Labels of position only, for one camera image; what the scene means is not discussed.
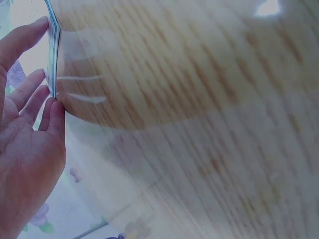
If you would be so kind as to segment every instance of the wooden surface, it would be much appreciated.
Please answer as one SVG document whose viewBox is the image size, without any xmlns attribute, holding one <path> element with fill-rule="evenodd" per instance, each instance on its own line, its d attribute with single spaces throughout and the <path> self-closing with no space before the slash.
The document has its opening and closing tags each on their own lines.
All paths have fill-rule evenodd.
<svg viewBox="0 0 319 239">
<path fill-rule="evenodd" d="M 132 239 L 319 238 L 317 0 L 51 0 L 68 152 Z"/>
</svg>

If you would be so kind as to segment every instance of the finger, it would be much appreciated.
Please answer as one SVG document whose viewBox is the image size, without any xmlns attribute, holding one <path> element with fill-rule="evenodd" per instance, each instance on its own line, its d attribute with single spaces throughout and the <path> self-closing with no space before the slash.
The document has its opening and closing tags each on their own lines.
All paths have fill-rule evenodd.
<svg viewBox="0 0 319 239">
<path fill-rule="evenodd" d="M 47 131 L 47 129 L 49 127 L 49 123 L 50 123 L 51 107 L 55 101 L 56 101 L 55 98 L 49 98 L 45 102 L 44 111 L 42 114 L 42 119 L 41 119 L 41 123 L 40 123 L 38 131 Z"/>
<path fill-rule="evenodd" d="M 50 123 L 47 132 L 63 142 L 65 141 L 65 111 L 63 105 L 58 101 L 51 106 Z"/>
<path fill-rule="evenodd" d="M 42 38 L 48 27 L 47 17 L 42 17 L 30 25 L 14 29 L 0 40 L 0 68 L 8 72 L 20 55 Z"/>
<path fill-rule="evenodd" d="M 47 86 L 40 86 L 32 95 L 26 106 L 23 108 L 20 116 L 30 124 L 34 125 L 36 117 L 39 114 L 41 106 L 50 94 Z"/>
<path fill-rule="evenodd" d="M 22 83 L 19 85 L 9 97 L 16 105 L 18 111 L 20 112 L 26 105 L 34 91 L 39 87 L 45 78 L 45 73 L 43 70 L 36 70 L 32 72 Z"/>
</svg>

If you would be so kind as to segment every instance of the purple flower pattern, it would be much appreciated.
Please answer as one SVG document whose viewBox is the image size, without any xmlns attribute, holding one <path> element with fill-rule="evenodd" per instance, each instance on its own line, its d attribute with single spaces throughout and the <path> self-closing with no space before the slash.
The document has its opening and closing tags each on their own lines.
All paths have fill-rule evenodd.
<svg viewBox="0 0 319 239">
<path fill-rule="evenodd" d="M 31 219 L 30 223 L 35 227 L 40 227 L 46 224 L 48 218 L 46 217 L 47 212 L 49 211 L 49 205 L 46 203 L 38 210 L 35 216 Z"/>
<path fill-rule="evenodd" d="M 25 80 L 25 78 L 25 73 L 19 61 L 16 61 L 7 73 L 6 87 L 13 86 L 16 88 Z"/>
</svg>

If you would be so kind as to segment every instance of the skin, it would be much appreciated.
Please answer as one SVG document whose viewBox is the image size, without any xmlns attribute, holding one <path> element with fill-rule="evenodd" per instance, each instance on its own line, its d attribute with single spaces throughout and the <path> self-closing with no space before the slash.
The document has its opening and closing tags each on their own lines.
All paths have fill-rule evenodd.
<svg viewBox="0 0 319 239">
<path fill-rule="evenodd" d="M 65 166 L 65 113 L 45 103 L 38 131 L 32 126 L 49 95 L 36 70 L 10 95 L 6 73 L 48 29 L 46 17 L 19 27 L 0 40 L 0 238 L 15 239 L 52 192 Z"/>
</svg>

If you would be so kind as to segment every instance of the floral tablecloth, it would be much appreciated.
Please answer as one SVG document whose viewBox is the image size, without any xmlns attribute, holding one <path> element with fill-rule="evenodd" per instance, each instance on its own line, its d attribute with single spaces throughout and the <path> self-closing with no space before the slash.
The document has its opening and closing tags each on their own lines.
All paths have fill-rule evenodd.
<svg viewBox="0 0 319 239">
<path fill-rule="evenodd" d="M 3 38 L 12 29 L 10 22 L 10 6 L 13 0 L 0 0 L 0 39 Z M 21 11 L 28 12 L 25 6 L 21 7 Z M 19 61 L 9 70 L 7 75 L 7 84 L 5 93 L 12 92 L 24 79 L 26 75 Z M 37 119 L 34 128 L 39 125 Z M 72 163 L 67 160 L 66 169 L 63 172 L 52 194 L 46 203 L 39 209 L 37 214 L 25 226 L 21 232 L 19 239 L 123 239 L 99 212 L 81 197 L 81 175 L 78 174 L 76 168 L 72 167 Z"/>
</svg>

